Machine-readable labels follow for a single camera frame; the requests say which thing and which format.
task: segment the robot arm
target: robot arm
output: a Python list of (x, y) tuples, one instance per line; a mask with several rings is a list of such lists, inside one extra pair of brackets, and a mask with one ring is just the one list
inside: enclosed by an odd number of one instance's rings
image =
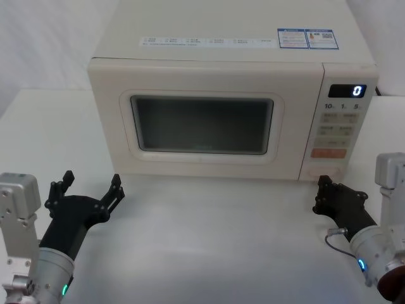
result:
[(375, 182), (383, 196), (381, 226), (364, 209), (367, 194), (334, 184), (324, 175), (313, 208), (346, 228), (346, 239), (358, 259), (366, 285), (395, 303), (405, 299), (405, 153), (381, 154)]
[(118, 174), (101, 200), (65, 196), (73, 180), (67, 171), (62, 181), (51, 183), (45, 207), (53, 220), (38, 245), (34, 220), (41, 201), (35, 177), (0, 175), (0, 224), (9, 272), (3, 284), (6, 304), (59, 304), (73, 280), (74, 259), (87, 231), (107, 222), (125, 196)]
[(0, 226), (8, 255), (3, 288), (15, 302), (34, 290), (39, 257), (34, 222), (41, 200), (37, 180), (27, 174), (1, 174), (0, 192)]

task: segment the cable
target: cable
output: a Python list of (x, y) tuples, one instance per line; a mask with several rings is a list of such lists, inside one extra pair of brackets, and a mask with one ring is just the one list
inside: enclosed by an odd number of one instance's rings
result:
[(375, 87), (375, 93), (377, 94), (377, 96), (382, 96), (378, 87)]
[(325, 236), (325, 243), (326, 243), (329, 247), (331, 247), (331, 249), (334, 249), (334, 250), (336, 250), (336, 251), (339, 251), (339, 252), (341, 252), (341, 253), (344, 253), (345, 255), (348, 255), (348, 256), (350, 256), (350, 257), (352, 257), (352, 258), (357, 259), (356, 256), (353, 255), (352, 253), (349, 253), (349, 252), (347, 252), (347, 251), (338, 249), (338, 248), (336, 248), (335, 246), (331, 245), (331, 244), (328, 242), (328, 238), (329, 238), (329, 236), (326, 235), (326, 236)]

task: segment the white table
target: white table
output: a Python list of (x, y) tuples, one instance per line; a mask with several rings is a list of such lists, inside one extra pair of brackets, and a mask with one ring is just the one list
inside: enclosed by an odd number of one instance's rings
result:
[[(373, 100), (344, 180), (369, 194), (376, 220), (375, 157), (405, 151), (403, 117), (405, 98)], [(22, 91), (0, 120), (0, 172), (34, 174), (44, 202), (69, 169), (68, 194), (100, 198), (113, 176), (92, 93)], [(324, 244), (335, 224), (311, 211), (314, 183), (121, 179), (126, 198), (89, 231), (63, 303), (385, 303), (355, 259)], [(51, 219), (44, 207), (37, 214), (40, 238)], [(342, 236), (332, 241), (348, 249)], [(0, 282), (5, 259), (1, 238)]]

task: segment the microwave oven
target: microwave oven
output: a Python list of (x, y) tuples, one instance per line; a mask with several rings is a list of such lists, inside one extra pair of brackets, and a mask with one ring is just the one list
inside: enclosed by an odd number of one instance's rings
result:
[(344, 0), (121, 0), (89, 64), (121, 174), (344, 175), (377, 84)]

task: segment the microwave top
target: microwave top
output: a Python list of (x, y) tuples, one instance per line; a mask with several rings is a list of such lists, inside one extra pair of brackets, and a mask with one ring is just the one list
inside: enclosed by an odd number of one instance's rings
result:
[(346, 0), (121, 0), (94, 57), (374, 65)]

